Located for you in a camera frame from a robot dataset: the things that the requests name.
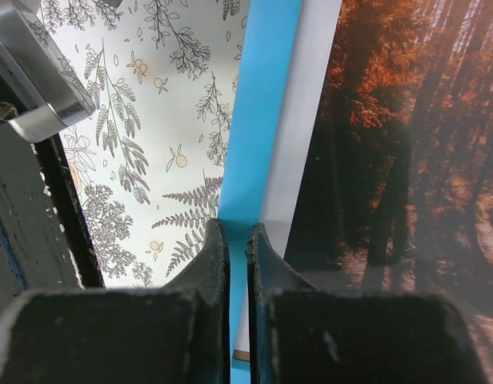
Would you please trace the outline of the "blue picture frame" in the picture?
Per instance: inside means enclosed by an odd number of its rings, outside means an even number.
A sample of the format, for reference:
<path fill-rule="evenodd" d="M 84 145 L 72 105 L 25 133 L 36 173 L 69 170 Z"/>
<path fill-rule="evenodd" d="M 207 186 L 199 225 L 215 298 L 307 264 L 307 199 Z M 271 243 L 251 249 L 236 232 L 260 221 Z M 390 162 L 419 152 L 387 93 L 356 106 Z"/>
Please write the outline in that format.
<path fill-rule="evenodd" d="M 259 250 L 266 232 L 259 217 L 279 125 L 300 1 L 252 1 L 238 76 L 218 220 L 230 250 L 230 337 L 233 348 L 242 307 L 249 309 L 250 361 L 231 354 L 233 383 L 271 380 L 269 317 L 261 286 Z"/>

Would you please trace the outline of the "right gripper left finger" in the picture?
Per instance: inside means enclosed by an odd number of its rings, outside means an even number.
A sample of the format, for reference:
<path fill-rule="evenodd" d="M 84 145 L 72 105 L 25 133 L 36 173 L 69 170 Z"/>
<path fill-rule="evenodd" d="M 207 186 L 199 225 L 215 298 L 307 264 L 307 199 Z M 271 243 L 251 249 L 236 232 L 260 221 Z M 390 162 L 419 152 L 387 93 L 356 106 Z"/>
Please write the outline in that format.
<path fill-rule="evenodd" d="M 32 290 L 0 318 L 0 383 L 228 383 L 230 256 L 219 221 L 158 289 Z"/>

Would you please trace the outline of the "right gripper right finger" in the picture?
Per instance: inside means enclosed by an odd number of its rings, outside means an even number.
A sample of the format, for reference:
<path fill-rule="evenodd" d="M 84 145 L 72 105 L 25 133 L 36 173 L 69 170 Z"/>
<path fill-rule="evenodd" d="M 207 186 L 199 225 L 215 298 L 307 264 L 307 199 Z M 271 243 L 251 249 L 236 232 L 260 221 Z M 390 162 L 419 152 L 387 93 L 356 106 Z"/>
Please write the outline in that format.
<path fill-rule="evenodd" d="M 248 269 L 253 383 L 485 383 L 467 324 L 429 294 L 318 290 L 252 231 Z"/>

